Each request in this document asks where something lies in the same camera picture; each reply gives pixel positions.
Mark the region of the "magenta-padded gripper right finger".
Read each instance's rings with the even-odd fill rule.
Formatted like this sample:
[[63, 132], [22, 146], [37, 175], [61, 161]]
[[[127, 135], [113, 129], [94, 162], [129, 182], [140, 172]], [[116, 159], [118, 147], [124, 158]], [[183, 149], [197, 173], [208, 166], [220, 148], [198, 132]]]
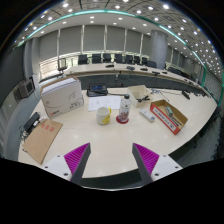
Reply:
[[147, 185], [182, 169], [169, 155], [158, 155], [152, 150], [134, 143], [132, 154], [143, 182]]

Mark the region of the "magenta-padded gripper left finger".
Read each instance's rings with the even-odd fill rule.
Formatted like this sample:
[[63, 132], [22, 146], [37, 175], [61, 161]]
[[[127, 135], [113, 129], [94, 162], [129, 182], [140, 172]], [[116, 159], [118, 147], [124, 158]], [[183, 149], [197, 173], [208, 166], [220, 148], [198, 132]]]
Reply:
[[43, 170], [79, 185], [90, 153], [91, 146], [86, 143], [65, 155], [56, 155], [43, 166]]

